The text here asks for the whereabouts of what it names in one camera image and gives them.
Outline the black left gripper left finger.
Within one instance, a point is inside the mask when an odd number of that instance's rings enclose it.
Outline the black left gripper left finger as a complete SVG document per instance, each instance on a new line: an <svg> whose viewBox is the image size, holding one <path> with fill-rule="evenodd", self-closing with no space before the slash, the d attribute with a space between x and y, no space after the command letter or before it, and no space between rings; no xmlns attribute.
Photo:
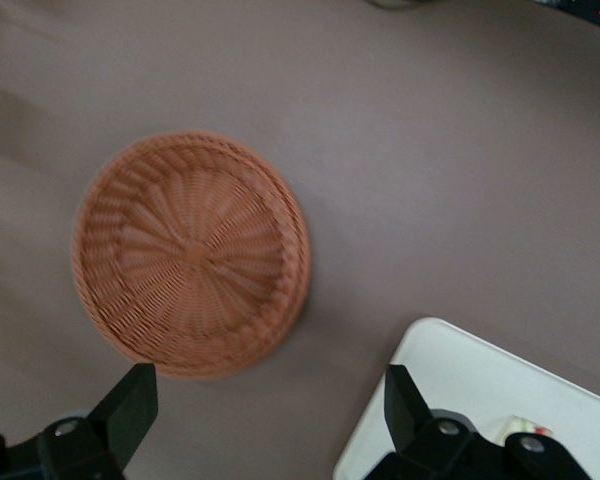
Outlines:
<svg viewBox="0 0 600 480"><path fill-rule="evenodd" d="M0 434L0 479L123 479L157 414L156 368L136 364L87 415L17 445Z"/></svg>

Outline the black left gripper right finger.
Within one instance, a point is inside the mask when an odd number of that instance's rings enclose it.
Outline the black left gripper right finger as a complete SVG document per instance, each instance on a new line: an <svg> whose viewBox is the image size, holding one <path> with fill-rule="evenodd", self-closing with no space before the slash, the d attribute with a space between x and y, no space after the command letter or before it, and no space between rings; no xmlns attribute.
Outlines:
<svg viewBox="0 0 600 480"><path fill-rule="evenodd" d="M465 423L436 417L407 368L389 365L384 417L395 450L368 479L586 479L588 473L556 440L512 433L502 446Z"/></svg>

